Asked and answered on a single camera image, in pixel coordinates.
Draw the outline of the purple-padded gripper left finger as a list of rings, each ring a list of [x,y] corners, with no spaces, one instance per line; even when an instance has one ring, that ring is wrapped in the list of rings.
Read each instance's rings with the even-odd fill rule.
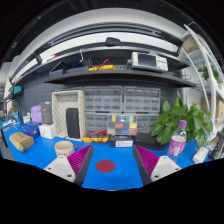
[[[69,182],[82,186],[93,154],[93,146],[88,145],[68,157],[57,157],[47,165],[44,170]]]

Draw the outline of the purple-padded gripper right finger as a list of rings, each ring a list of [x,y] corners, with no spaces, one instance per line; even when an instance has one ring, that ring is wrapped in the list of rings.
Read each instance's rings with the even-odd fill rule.
[[[180,170],[180,167],[168,156],[157,156],[138,145],[133,147],[133,155],[144,185]]]

